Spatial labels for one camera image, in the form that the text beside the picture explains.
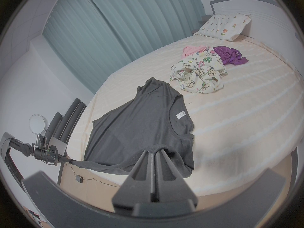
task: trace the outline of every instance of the crumpled clothing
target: crumpled clothing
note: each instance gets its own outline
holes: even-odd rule
[[[183,90],[207,94],[223,88],[222,77],[227,74],[220,56],[207,46],[205,51],[196,52],[173,65],[170,81],[177,80]]]
[[[242,57],[242,54],[239,50],[234,48],[229,48],[225,46],[218,46],[213,48],[216,53],[221,57],[224,65],[232,63],[234,65],[240,65],[247,63],[248,60],[245,57]]]
[[[186,46],[183,50],[183,54],[181,55],[181,58],[186,58],[190,55],[193,55],[196,52],[203,52],[205,51],[207,48],[206,45],[204,46],[199,46],[199,47],[195,47],[195,46]]]

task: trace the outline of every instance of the curtain fold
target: curtain fold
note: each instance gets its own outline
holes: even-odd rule
[[[93,93],[133,60],[191,36],[200,0],[59,0],[43,35]]]

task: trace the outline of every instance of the bed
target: bed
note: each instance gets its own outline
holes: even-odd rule
[[[239,49],[249,62],[226,66],[224,88],[193,94],[169,81],[187,45]],[[185,181],[197,196],[228,191],[255,179],[295,149],[304,132],[304,83],[297,70],[263,43],[240,35],[234,42],[194,35],[160,48],[113,73],[77,123],[67,154],[83,160],[92,121],[133,99],[139,85],[154,77],[183,94],[194,122],[195,169]],[[122,184],[125,175],[92,171]]]

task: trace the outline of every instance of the pink garment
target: pink garment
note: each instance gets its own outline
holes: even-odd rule
[[[181,58],[185,58],[189,55],[193,55],[196,52],[203,52],[207,49],[207,46],[199,46],[199,47],[195,47],[195,46],[186,46],[184,48],[183,54],[181,55]]]

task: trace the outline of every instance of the floral pillow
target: floral pillow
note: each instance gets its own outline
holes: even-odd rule
[[[240,13],[213,15],[196,34],[233,41],[250,21],[251,18]]]

